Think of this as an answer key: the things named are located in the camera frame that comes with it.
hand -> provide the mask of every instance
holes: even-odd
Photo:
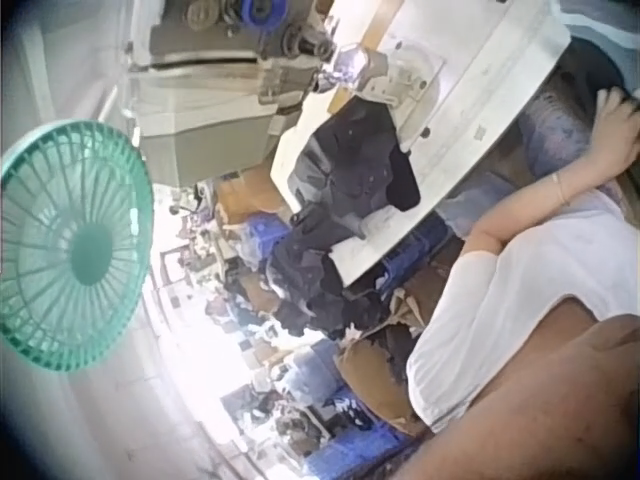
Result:
[[[608,92],[600,90],[591,147],[585,160],[603,184],[629,168],[639,153],[638,102],[625,99],[625,94],[617,88]]]

white table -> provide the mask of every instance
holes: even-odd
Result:
[[[377,8],[377,2],[336,0],[331,11],[340,19],[336,41],[359,42]],[[408,212],[387,207],[370,215],[366,240],[351,238],[334,247],[331,257],[345,285],[393,248],[483,158],[547,78],[570,38],[543,0],[405,0],[380,48],[398,40],[420,42],[446,62],[431,135],[411,148],[422,198]],[[309,136],[329,117],[333,95],[310,96],[300,121],[280,141],[271,177],[294,212],[300,205],[287,178]]]

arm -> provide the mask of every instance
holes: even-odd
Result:
[[[485,213],[474,225],[461,255],[476,250],[500,253],[516,235],[600,184],[587,157],[576,160],[554,175],[518,190]]]
[[[626,170],[640,150],[640,112],[634,107],[617,89],[599,92],[589,151],[489,210],[474,225],[461,255],[478,250],[499,254],[516,235],[552,216],[565,202]]]
[[[617,470],[636,454],[639,332],[633,316],[593,326],[471,408],[395,480],[626,478]]]

bracelet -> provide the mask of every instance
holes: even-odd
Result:
[[[551,175],[551,179],[553,180],[553,183],[555,183],[556,186],[558,187],[558,195],[560,196],[562,205],[564,205],[565,207],[568,207],[569,202],[567,201],[567,197],[565,197],[564,195],[564,190],[562,188],[562,183],[560,182],[560,175],[558,175],[558,172],[555,172],[553,175]]]

blue jeans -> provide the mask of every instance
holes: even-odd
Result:
[[[590,127],[550,89],[535,95],[517,124],[527,166],[536,179],[577,160],[589,146]],[[484,173],[467,181],[455,197],[440,202],[436,212],[458,237],[466,238],[486,211],[515,190],[514,185],[498,175]],[[610,185],[600,190],[620,205],[621,199]]]

